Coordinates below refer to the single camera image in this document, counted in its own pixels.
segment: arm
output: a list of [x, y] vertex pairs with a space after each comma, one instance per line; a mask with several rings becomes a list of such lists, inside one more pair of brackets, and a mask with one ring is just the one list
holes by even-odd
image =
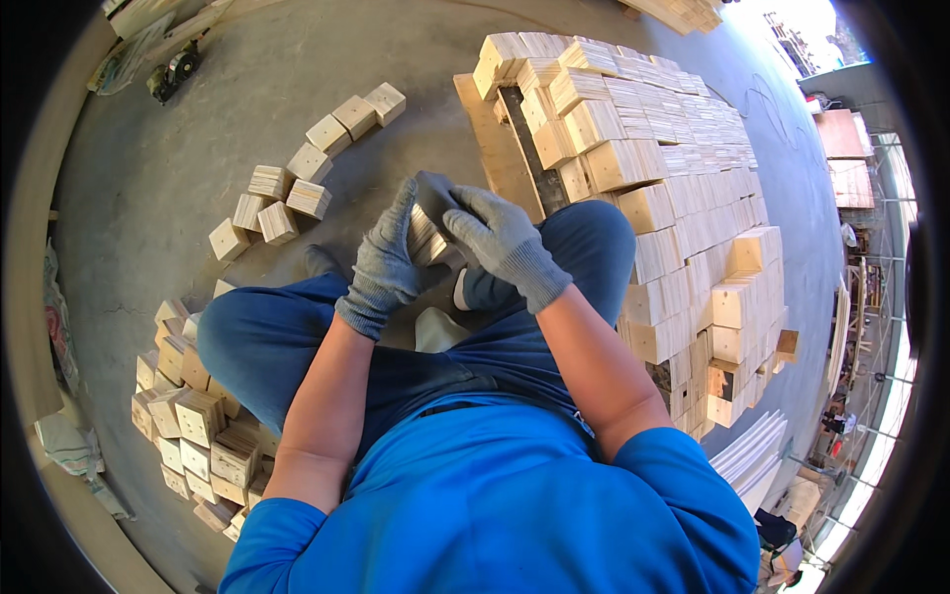
[[372, 349], [390, 314], [445, 276], [447, 266], [414, 266], [409, 217], [416, 183], [407, 180], [356, 254], [349, 292], [287, 411], [274, 475], [264, 498], [287, 498], [329, 514], [342, 498], [363, 434]]
[[564, 385], [607, 462], [637, 433], [673, 426], [643, 362], [573, 283], [537, 318]]

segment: person's left hand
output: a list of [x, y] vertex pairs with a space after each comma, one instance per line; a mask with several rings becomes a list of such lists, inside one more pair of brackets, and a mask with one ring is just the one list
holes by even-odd
[[409, 259], [407, 236], [415, 202], [416, 181], [410, 178], [363, 238], [356, 252], [350, 292], [336, 301], [336, 312], [343, 321], [373, 340], [379, 340], [392, 312], [409, 305], [450, 272], [445, 264], [422, 267]]

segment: person's right hand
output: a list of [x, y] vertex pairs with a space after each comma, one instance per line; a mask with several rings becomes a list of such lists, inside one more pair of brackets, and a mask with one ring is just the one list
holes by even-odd
[[518, 288], [528, 312], [541, 311], [571, 284], [573, 278], [544, 249], [522, 208], [477, 187], [457, 185], [449, 193], [477, 217], [448, 210], [442, 217], [446, 229], [471, 248], [488, 273]]

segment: belt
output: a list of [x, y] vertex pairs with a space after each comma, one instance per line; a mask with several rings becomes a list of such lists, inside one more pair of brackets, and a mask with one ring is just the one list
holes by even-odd
[[465, 402], [465, 401], [452, 402], [451, 404], [440, 404], [438, 406], [425, 409], [424, 411], [422, 411], [421, 414], [419, 414], [419, 418], [422, 418], [424, 416], [431, 416], [433, 414], [438, 414], [439, 412], [456, 411], [458, 409], [472, 409], [475, 407], [482, 407], [482, 406], [484, 406], [484, 404], [480, 402]]

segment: blue shirt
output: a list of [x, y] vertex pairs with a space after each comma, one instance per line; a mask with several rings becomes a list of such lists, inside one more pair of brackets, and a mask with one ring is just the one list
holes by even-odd
[[613, 466], [574, 419], [505, 403], [402, 421], [327, 516], [265, 499], [218, 592], [751, 592], [755, 525], [681, 431]]

